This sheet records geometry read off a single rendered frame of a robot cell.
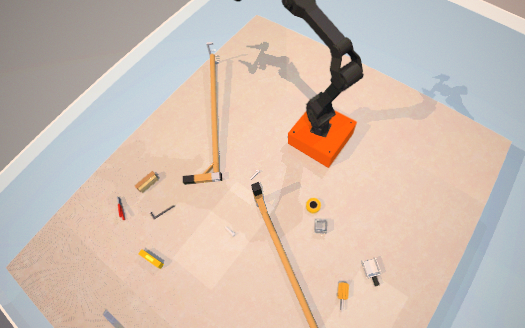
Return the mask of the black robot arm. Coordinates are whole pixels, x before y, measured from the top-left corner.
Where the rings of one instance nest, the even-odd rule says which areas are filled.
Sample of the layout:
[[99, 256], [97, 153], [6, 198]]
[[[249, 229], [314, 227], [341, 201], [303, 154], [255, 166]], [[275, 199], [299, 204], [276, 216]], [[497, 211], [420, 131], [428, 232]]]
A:
[[[345, 37], [318, 7], [316, 0], [281, 0], [294, 16], [303, 18], [316, 35], [330, 49], [332, 82], [324, 92], [318, 93], [306, 105], [311, 122], [311, 133], [327, 137], [331, 127], [329, 119], [336, 116], [332, 102], [347, 88], [363, 77], [361, 57], [355, 53], [352, 41]], [[341, 67], [342, 56], [349, 54], [351, 62]], [[341, 68], [340, 68], [341, 67]], [[331, 125], [330, 125], [331, 124]]]

